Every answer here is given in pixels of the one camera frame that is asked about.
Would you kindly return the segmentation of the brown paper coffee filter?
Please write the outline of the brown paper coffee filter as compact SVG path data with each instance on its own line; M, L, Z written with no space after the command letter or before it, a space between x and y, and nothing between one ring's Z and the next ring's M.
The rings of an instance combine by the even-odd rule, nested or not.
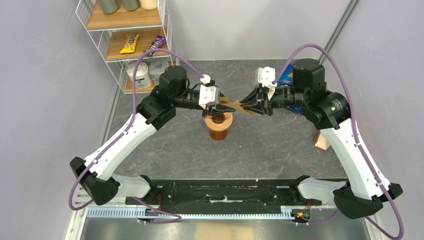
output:
M230 99L228 99L226 96L221 96L219 99L219 103L225 107L234 109L236 113L250 115L250 116L255 115L253 111L245 110L238 101L233 102Z

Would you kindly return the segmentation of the amber glass carafe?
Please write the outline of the amber glass carafe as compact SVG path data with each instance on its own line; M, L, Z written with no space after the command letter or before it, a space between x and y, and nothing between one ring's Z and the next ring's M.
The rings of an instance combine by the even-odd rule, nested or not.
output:
M222 141L228 136L228 129L222 131L209 130L209 136L215 141Z

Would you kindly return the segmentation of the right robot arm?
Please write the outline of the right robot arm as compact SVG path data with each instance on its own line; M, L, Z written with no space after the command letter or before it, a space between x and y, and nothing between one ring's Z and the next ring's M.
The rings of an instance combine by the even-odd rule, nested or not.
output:
M348 100L327 89L323 65L312 58L299 59L293 64L292 85L279 86L274 79L274 68L258 68L258 85L241 101L241 107L267 116L276 108L301 108L305 118L329 142L347 174L347 180L340 182L299 177L296 186L288 191L292 203L318 200L335 205L350 219L358 219L374 215L384 202L403 193L399 184L381 173L361 143Z

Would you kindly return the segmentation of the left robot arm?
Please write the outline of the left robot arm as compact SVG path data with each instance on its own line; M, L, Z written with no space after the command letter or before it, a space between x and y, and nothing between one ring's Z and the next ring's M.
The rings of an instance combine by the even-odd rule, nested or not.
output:
M174 118L177 108L200 110L204 118L235 112L220 102L223 94L209 76L202 78L199 89L190 89L189 83L185 68L167 67L159 85L111 139L87 157L75 157L70 162L78 184L92 202L101 206L115 197L137 197L148 205L156 200L157 191L146 176L121 176L114 171L139 144Z

